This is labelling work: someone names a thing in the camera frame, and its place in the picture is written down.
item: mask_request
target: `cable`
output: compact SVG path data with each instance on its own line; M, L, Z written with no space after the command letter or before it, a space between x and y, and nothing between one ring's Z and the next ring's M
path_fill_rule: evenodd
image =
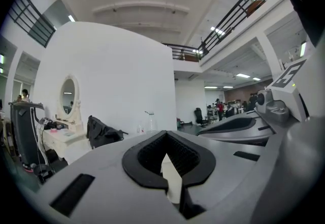
M33 108L31 108L31 109L29 110L29 112L30 112L30 117L31 117L31 118L33 117L32 110L33 110ZM32 128L32 131L33 131L33 134L34 134L34 138L35 138L35 141L36 141L36 152L37 152L37 158L39 159L40 176L41 176L42 179L43 179L43 183L45 183L44 178L43 178L43 175L42 175L41 160L40 160L40 155L39 155L39 146L38 146L38 141L37 141L37 138L36 138L36 135L37 135L37 134L35 133L35 125L33 124L33 121L34 121L34 119L31 120L31 128Z

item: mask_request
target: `black metal railing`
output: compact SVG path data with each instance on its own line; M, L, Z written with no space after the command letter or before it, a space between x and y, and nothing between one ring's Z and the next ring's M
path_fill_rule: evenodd
M202 44L197 48L203 52L202 57L208 54L212 48L223 41L231 32L254 11L256 11L266 0L239 0L217 24Z
M198 62L201 59L203 54L202 51L198 51L193 47L171 44L171 43L163 43L163 44L172 48L173 59Z
M55 28L30 0L15 0L8 14L35 41L47 46Z

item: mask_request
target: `black chair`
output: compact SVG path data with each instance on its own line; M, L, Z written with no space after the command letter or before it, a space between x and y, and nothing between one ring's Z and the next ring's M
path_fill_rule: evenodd
M198 124L200 124L201 126L205 126L208 124L207 120L203 120L201 108L196 108L194 110L194 114L195 114L195 117L197 118L196 121Z

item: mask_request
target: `black slot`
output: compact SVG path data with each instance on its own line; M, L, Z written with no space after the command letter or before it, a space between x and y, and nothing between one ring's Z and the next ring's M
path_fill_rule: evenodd
M65 216L69 216L82 196L88 190L95 177L80 174L72 183L51 203L51 207Z
M257 162L257 160L259 159L258 154L246 153L246 152L242 152L242 151L237 151L234 153L234 155L238 156L240 158L248 159L248 160L255 161L255 162Z
M261 127L259 127L258 128L258 130L264 130L264 129L269 129L270 128L270 126L269 125L266 125L266 126L261 126Z

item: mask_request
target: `ceiling beam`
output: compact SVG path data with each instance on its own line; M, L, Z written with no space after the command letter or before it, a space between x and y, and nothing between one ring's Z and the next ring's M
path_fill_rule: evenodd
M154 7L154 8L176 10L176 11L180 11L180 12L183 12L186 14L189 12L189 7L167 4L164 2L153 2L153 1L118 2L118 3L114 3L114 4L96 7L94 9L92 9L92 12L96 14L96 13L110 11L113 9L118 9L118 8L123 8L123 7Z
M164 26L162 27L160 23L116 23L116 24L110 24L111 26L116 26L120 28L125 28L125 29L132 29L132 28L151 28L151 29L158 29L158 30L163 30L163 31L172 31L175 33L180 33L181 29L179 27L174 27L174 26Z
M251 48L262 60L266 60L265 54L256 46L256 44L252 44Z

